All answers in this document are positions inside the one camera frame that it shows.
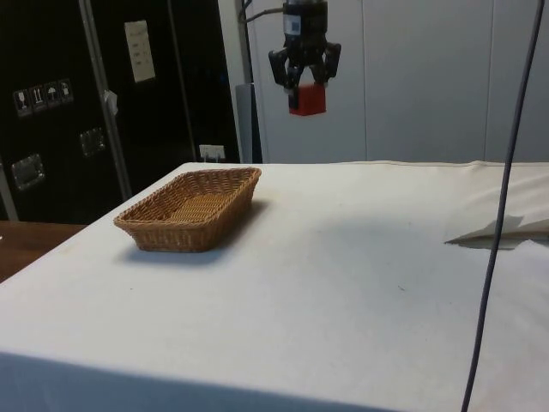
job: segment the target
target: black wire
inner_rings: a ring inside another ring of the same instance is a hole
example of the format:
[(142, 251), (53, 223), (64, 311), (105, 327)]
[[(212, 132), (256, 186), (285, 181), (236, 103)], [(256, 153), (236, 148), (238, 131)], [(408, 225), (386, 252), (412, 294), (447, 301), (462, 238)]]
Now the black wire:
[(259, 17), (263, 15), (273, 15), (275, 13), (282, 13), (284, 9), (282, 7), (276, 8), (276, 9), (266, 9), (262, 11), (261, 13), (257, 13), (256, 15), (253, 15), (252, 17), (249, 17), (246, 19), (246, 9), (250, 6), (252, 0), (246, 0), (246, 3), (244, 3), (244, 6), (240, 10), (240, 13), (238, 13), (238, 21), (241, 24), (248, 24), (250, 21), (254, 21), (255, 19), (258, 19)]
[(526, 96), (526, 87), (528, 85), (528, 78), (530, 77), (530, 70), (532, 69), (532, 62), (534, 61), (535, 47), (538, 41), (538, 35), (540, 33), (541, 17), (543, 15), (544, 6), (545, 0), (539, 0), (534, 19), (534, 28), (532, 30), (532, 36), (530, 38), (530, 44), (528, 47), (526, 66), (524, 67), (524, 71), (522, 73), (521, 86), (519, 89), (518, 100), (516, 102), (515, 118), (513, 121), (513, 128), (511, 130), (509, 147), (507, 148), (504, 177), (501, 184), (501, 193), (499, 195), (496, 232), (494, 234), (492, 249), (490, 250), (490, 260), (488, 261), (488, 268), (486, 269), (486, 279), (484, 282), (484, 289), (482, 290), (482, 298), (480, 299), (479, 322), (477, 323), (477, 333), (474, 339), (473, 358), (471, 360), (471, 368), (469, 370), (467, 388), (465, 390), (465, 395), (463, 396), (462, 412), (468, 411), (469, 402), (471, 401), (471, 394), (473, 392), (474, 377), (477, 373), (477, 366), (479, 365), (480, 346), (482, 344), (482, 334), (484, 332), (486, 308), (488, 307), (488, 296), (490, 295), (490, 286), (492, 285), (492, 277), (494, 273), (494, 267), (496, 265), (496, 257), (498, 256), (499, 241), (501, 240), (501, 233), (504, 227), (505, 204), (507, 203), (507, 191), (509, 189), (511, 166), (513, 163), (513, 158), (515, 156), (516, 139), (518, 137), (518, 130), (521, 125), (522, 108), (524, 106), (524, 98)]

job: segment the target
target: wall outlet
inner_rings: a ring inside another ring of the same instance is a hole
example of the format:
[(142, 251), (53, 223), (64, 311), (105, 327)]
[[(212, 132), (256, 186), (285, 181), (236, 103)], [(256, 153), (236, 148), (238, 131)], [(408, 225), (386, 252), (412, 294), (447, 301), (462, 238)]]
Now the wall outlet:
[(223, 161), (225, 159), (225, 147), (217, 144), (201, 144), (199, 146), (200, 157), (205, 161)]

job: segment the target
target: wicker basket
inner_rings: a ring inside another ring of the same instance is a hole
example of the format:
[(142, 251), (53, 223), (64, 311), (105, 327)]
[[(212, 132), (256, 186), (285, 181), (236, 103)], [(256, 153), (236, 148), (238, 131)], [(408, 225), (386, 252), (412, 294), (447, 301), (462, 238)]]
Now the wicker basket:
[(209, 250), (250, 208), (260, 175), (253, 167), (182, 174), (114, 224), (144, 251)]

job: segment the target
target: metal pole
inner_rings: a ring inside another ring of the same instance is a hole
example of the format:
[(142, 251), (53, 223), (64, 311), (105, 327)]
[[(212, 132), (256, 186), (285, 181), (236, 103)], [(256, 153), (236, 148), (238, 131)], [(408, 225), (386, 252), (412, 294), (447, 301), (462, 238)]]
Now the metal pole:
[(106, 80), (105, 66), (103, 65), (103, 57), (101, 57), (100, 43), (95, 29), (92, 5), (89, 0), (78, 0), (78, 4), (80, 6), (80, 14), (84, 24), (84, 33), (86, 34), (89, 57), (94, 69), (95, 84), (100, 96), (101, 111), (103, 112), (103, 118), (106, 125), (106, 134), (109, 138), (109, 143), (111, 144), (112, 159), (114, 160), (114, 166), (117, 170), (118, 184), (120, 186), (120, 191), (122, 192), (122, 199), (127, 200), (131, 197), (130, 178), (128, 177), (122, 144), (120, 143), (117, 121), (104, 99), (104, 93), (109, 88)]
[(196, 146), (195, 139), (192, 136), (192, 127), (190, 126), (189, 103), (187, 101), (187, 93), (185, 92), (185, 82), (183, 78), (183, 68), (181, 67), (181, 55), (179, 53), (179, 41), (175, 28), (175, 20), (173, 18), (172, 0), (167, 0), (168, 16), (170, 18), (170, 31), (172, 32), (173, 51), (175, 53), (176, 66), (178, 68), (179, 86), (181, 87), (181, 95), (183, 97), (183, 108), (187, 119), (187, 132), (189, 133), (190, 148), (192, 149), (193, 161), (196, 161)]

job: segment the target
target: white tablecloth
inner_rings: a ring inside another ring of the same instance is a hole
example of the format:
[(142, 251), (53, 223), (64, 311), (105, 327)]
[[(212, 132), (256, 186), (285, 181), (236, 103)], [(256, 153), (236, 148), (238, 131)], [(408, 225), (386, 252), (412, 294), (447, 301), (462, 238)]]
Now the white tablecloth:
[[(261, 166), (250, 218), (203, 254), (112, 225), (211, 166), (0, 285), (0, 410), (459, 410), (488, 251), (445, 226), (501, 167)], [(549, 249), (526, 242), (498, 258), (471, 410), (547, 410), (548, 343)]]

